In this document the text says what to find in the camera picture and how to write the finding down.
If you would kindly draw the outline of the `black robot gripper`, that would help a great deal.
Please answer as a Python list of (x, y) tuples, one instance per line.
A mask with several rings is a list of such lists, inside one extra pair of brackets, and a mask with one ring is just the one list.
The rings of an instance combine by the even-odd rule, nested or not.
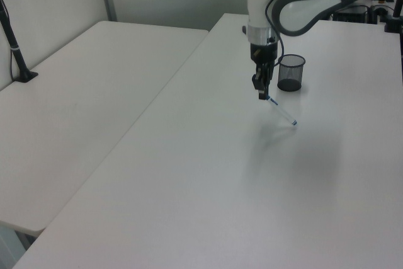
[(258, 92), (260, 100), (267, 100), (278, 55), (278, 42), (269, 45), (250, 44), (250, 53), (251, 60), (257, 65), (256, 72), (252, 76), (254, 89)]

